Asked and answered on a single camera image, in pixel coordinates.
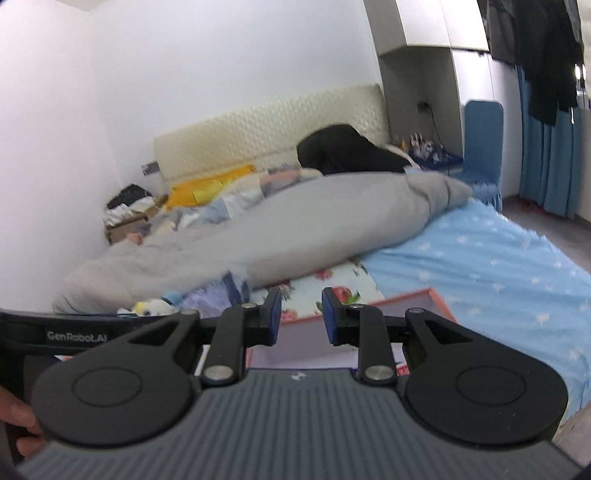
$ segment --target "black clothing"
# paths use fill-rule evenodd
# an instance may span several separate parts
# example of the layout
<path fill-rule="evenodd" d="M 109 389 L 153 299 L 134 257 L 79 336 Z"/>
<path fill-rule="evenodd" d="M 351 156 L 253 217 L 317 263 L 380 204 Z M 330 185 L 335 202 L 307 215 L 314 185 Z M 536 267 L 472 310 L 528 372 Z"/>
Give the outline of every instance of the black clothing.
<path fill-rule="evenodd" d="M 484 1 L 479 0 L 481 8 Z M 574 65 L 583 62 L 564 0 L 486 3 L 492 58 L 523 68 L 531 83 L 530 115 L 555 125 L 557 108 L 577 106 Z"/>
<path fill-rule="evenodd" d="M 117 208 L 122 203 L 130 206 L 132 203 L 136 202 L 139 199 L 144 197 L 153 197 L 148 190 L 143 189 L 142 187 L 137 186 L 136 184 L 131 184 L 121 190 L 116 197 L 114 197 L 109 203 L 107 203 L 107 208 L 112 210 L 113 208 Z"/>
<path fill-rule="evenodd" d="M 324 175 L 354 171 L 404 173 L 408 160 L 376 147 L 348 124 L 331 125 L 314 132 L 297 146 L 300 164 Z"/>

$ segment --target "yellow cloth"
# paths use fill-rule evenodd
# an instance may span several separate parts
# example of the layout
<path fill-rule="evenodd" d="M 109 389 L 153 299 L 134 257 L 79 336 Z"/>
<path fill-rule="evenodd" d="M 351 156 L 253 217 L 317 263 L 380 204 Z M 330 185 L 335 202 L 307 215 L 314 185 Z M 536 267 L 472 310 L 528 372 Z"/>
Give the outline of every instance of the yellow cloth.
<path fill-rule="evenodd" d="M 176 207 L 196 207 L 206 205 L 223 190 L 226 185 L 255 171 L 255 166 L 250 163 L 242 167 L 234 168 L 227 172 L 211 177 L 184 181 L 172 187 L 166 209 Z"/>

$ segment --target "grey comforter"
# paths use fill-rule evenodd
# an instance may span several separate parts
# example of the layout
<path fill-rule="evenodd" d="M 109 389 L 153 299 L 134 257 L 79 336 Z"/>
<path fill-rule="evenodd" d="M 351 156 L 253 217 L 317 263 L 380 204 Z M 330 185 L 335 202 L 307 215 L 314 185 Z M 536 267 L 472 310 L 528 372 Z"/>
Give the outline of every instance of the grey comforter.
<path fill-rule="evenodd" d="M 418 234 L 466 203 L 467 185 L 437 173 L 357 173 L 292 187 L 219 225 L 120 242 L 70 274 L 60 313 L 114 313 L 176 290 L 186 294 L 229 270 L 253 287 L 307 275 Z"/>

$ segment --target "wall socket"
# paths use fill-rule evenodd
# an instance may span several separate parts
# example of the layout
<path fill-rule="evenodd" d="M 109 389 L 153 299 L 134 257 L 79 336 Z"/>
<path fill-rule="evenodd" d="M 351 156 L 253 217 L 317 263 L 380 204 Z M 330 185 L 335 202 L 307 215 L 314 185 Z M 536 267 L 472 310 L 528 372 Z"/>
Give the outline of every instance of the wall socket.
<path fill-rule="evenodd" d="M 431 105 L 428 102 L 417 102 L 418 113 L 430 113 Z"/>
<path fill-rule="evenodd" d="M 146 165 L 142 165 L 142 173 L 144 175 L 151 175 L 152 173 L 158 173 L 160 171 L 160 165 L 158 165 L 157 161 L 153 161 L 152 163 L 146 163 Z"/>

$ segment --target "light blue sheet with stars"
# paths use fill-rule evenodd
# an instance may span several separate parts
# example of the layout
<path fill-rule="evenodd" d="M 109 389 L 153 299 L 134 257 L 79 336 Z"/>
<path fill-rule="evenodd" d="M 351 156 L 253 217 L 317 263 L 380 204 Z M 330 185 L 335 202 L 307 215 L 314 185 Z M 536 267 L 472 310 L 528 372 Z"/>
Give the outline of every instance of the light blue sheet with stars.
<path fill-rule="evenodd" d="M 563 421 L 591 399 L 591 275 L 546 237 L 472 201 L 362 261 L 386 297 L 434 287 L 461 325 L 552 366 Z"/>

